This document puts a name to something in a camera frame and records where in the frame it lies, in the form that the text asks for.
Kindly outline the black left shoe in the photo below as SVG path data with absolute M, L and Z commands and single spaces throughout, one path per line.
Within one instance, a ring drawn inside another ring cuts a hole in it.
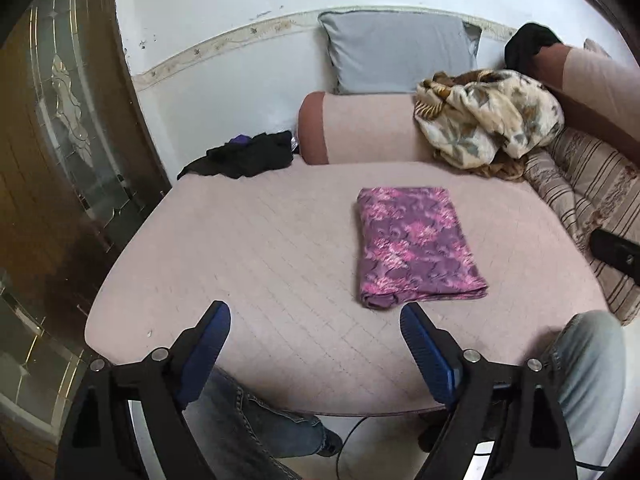
M 330 458 L 341 453 L 343 448 L 342 438 L 334 431 L 326 428 L 324 430 L 324 440 L 316 454 L 321 457 Z

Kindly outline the black garment on backrest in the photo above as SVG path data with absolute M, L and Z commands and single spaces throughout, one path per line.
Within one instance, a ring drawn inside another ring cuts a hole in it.
M 546 26 L 526 23 L 521 26 L 504 46 L 504 66 L 530 75 L 534 67 L 534 57 L 542 48 L 562 44 L 558 36 Z

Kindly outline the wooden glass door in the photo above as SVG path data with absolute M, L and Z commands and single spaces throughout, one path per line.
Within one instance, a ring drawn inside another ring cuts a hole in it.
M 115 0 L 1 0 L 1 474 L 50 479 L 96 295 L 168 190 Z

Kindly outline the brown cloth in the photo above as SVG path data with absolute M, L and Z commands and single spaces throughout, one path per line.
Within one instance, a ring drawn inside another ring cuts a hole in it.
M 511 158 L 504 151 L 498 151 L 490 164 L 468 169 L 468 173 L 486 179 L 497 178 L 506 182 L 522 182 L 525 180 L 527 161 L 527 154 L 520 158 Z

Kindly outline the pink quilted mattress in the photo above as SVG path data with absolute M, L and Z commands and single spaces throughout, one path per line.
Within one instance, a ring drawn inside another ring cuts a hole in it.
M 217 363 L 268 403 L 338 416 L 432 408 L 398 310 L 369 310 L 357 297 L 356 199 L 375 186 L 450 193 L 488 293 L 428 302 L 424 311 L 460 346 L 519 363 L 574 314 L 605 308 L 586 259 L 526 183 L 427 162 L 295 159 L 251 179 L 178 181 L 108 274 L 87 344 L 114 364 L 137 362 L 221 300 L 231 332 Z

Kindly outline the pink cylindrical bolster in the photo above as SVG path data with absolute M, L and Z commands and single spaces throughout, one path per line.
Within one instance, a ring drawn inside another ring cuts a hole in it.
M 309 165 L 430 162 L 433 149 L 413 107 L 411 94 L 312 92 L 298 111 L 300 154 Z

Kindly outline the pink sofa backrest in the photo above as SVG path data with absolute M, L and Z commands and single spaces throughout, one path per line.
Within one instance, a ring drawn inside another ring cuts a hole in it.
M 530 62 L 560 102 L 566 123 L 639 162 L 639 70 L 602 54 L 554 44 Z

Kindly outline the person's left jeans leg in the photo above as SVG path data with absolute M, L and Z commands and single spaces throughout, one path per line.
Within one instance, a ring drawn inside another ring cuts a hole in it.
M 296 479 L 280 460 L 314 455 L 328 442 L 318 417 L 274 408 L 219 368 L 184 418 L 218 479 Z

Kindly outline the person's jeans leg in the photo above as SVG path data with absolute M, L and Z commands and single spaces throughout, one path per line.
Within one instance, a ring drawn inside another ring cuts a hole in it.
M 620 322 L 610 312 L 576 314 L 542 358 L 564 415 L 578 477 L 593 479 L 603 466 L 626 384 L 626 348 Z
M 219 368 L 184 418 L 218 479 L 296 479 L 280 460 L 314 455 L 328 442 L 318 417 L 274 408 Z

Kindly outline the grey pillow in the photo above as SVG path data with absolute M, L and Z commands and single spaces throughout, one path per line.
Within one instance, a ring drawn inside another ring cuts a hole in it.
M 319 23 L 341 94 L 412 93 L 438 72 L 477 68 L 482 29 L 456 16 L 399 12 L 324 12 Z

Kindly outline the striped beige cushion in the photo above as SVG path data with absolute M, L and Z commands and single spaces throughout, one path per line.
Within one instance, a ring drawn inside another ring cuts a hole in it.
M 610 311 L 630 324 L 639 313 L 639 286 L 595 259 L 588 238 L 601 228 L 638 243 L 639 168 L 611 145 L 567 128 L 528 154 L 524 177 L 586 257 Z

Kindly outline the person's right jeans leg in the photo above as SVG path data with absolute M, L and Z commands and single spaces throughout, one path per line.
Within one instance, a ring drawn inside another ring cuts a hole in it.
M 593 479 L 603 466 L 626 384 L 626 348 L 620 322 L 610 312 L 576 314 L 542 358 L 564 415 L 578 477 Z

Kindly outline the cream floral fleece blanket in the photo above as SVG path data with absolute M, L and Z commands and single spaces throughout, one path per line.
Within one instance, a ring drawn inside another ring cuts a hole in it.
M 436 73 L 416 86 L 413 118 L 434 153 L 459 170 L 490 164 L 498 151 L 520 158 L 565 127 L 558 99 L 514 70 Z

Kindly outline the purple floral cloth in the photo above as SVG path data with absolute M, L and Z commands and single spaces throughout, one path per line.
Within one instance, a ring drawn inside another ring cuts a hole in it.
M 488 284 L 444 188 L 363 188 L 357 211 L 358 292 L 365 307 L 486 296 Z

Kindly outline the black clothes pile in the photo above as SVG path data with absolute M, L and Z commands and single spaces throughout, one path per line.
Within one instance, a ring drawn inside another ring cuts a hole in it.
M 252 178 L 265 171 L 284 169 L 292 164 L 292 132 L 261 133 L 257 136 L 239 134 L 227 143 L 210 148 L 200 158 L 189 162 L 178 173 L 180 180 L 187 174 L 202 177 L 222 174 L 230 179 Z

